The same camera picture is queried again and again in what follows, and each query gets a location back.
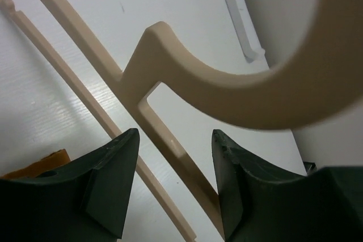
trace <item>white background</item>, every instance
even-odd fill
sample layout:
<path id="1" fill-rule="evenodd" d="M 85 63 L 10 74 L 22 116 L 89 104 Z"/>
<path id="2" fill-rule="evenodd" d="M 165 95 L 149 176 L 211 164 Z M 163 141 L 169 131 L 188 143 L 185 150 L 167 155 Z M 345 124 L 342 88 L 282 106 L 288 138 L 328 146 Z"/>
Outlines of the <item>white background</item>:
<path id="1" fill-rule="evenodd" d="M 14 0 L 77 73 L 124 131 L 130 115 L 39 0 Z M 208 65 L 247 74 L 268 68 L 244 59 L 224 0 L 69 0 L 122 69 L 144 29 L 167 22 L 182 43 Z M 305 170 L 290 131 L 236 128 L 205 116 L 167 87 L 150 104 L 216 188 L 210 141 L 222 129 L 244 148 L 285 169 Z M 66 148 L 75 159 L 109 137 L 24 35 L 0 14 L 0 175 Z M 141 133 L 140 154 L 197 233 L 197 241 L 222 241 L 202 209 L 153 144 Z M 123 241 L 183 241 L 141 179 L 135 175 Z"/>

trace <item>white plastic part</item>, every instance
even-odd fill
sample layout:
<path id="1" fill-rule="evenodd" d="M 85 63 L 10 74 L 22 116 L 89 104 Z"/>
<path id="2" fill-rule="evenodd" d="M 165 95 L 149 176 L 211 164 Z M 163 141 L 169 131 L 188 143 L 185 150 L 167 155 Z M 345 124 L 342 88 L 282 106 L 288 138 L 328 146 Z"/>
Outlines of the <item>white plastic part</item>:
<path id="1" fill-rule="evenodd" d="M 226 0 L 226 3 L 239 43 L 242 47 L 243 54 L 250 59 L 250 61 L 260 60 L 264 57 L 265 50 L 261 48 L 259 44 L 251 45 L 250 37 L 247 35 L 248 33 L 251 33 L 251 31 L 246 29 L 247 24 L 245 23 L 249 21 L 252 26 L 252 21 L 247 11 L 246 3 L 244 0 Z"/>

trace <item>beige plastic strip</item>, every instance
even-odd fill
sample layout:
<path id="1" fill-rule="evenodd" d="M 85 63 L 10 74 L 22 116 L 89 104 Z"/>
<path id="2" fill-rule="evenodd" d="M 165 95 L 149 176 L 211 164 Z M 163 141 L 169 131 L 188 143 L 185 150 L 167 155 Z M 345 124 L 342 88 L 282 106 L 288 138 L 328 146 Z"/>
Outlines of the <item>beige plastic strip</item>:
<path id="1" fill-rule="evenodd" d="M 60 23 L 78 48 L 93 65 L 111 91 L 147 134 L 158 150 L 166 158 L 183 183 L 191 191 L 195 199 L 204 209 L 222 237 L 223 225 L 220 214 L 218 195 L 208 180 L 199 170 L 195 162 L 187 154 L 178 140 L 172 135 L 155 112 L 144 103 L 141 113 L 135 101 L 132 89 L 138 93 L 141 77 L 129 78 L 131 86 L 122 89 L 120 78 L 121 69 L 109 56 L 102 44 L 97 40 L 86 23 L 81 19 L 67 0 L 41 0 L 54 18 Z"/>
<path id="2" fill-rule="evenodd" d="M 25 14 L 22 11 L 15 10 L 13 1 L 0 0 L 0 7 L 9 14 L 12 21 L 24 32 L 24 34 L 30 39 L 34 46 L 38 48 L 43 56 L 60 74 L 64 81 L 79 97 L 82 103 L 97 119 L 98 123 L 100 123 L 107 134 L 112 139 L 120 135 L 122 133 L 121 130 L 112 121 L 110 116 L 92 96 L 86 86 L 76 76 L 76 74 L 62 59 L 62 57 L 50 45 L 50 43 L 33 25 L 33 23 L 25 16 Z M 140 156 L 137 160 L 136 172 L 152 192 L 160 205 L 163 207 L 164 211 L 172 220 L 173 224 L 183 236 L 184 240 L 186 242 L 193 242 L 196 238 L 196 234 L 194 233 L 193 229 Z"/>

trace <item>white wall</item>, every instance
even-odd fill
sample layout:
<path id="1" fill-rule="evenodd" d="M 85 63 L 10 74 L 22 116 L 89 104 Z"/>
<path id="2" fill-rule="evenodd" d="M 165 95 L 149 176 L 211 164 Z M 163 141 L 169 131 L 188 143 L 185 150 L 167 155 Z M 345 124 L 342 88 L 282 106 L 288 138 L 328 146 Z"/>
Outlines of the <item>white wall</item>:
<path id="1" fill-rule="evenodd" d="M 269 66 L 286 61 L 309 28 L 317 0 L 246 0 Z M 322 124 L 297 130 L 303 160 L 324 165 L 363 164 L 363 103 Z"/>

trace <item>beige plastic hook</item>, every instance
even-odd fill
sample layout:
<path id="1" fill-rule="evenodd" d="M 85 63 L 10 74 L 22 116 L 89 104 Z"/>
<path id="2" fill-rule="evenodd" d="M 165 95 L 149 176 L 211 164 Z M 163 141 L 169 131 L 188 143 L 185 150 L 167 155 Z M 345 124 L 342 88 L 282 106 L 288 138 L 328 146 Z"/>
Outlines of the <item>beige plastic hook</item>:
<path id="1" fill-rule="evenodd" d="M 363 0 L 320 0 L 313 26 L 292 59 L 254 75 L 205 65 L 166 23 L 157 23 L 144 32 L 119 89 L 132 96 L 145 118 L 154 115 L 146 98 L 163 82 L 195 108 L 229 124 L 291 129 L 321 121 L 358 100 L 362 58 Z M 133 78 L 142 80 L 129 88 Z"/>

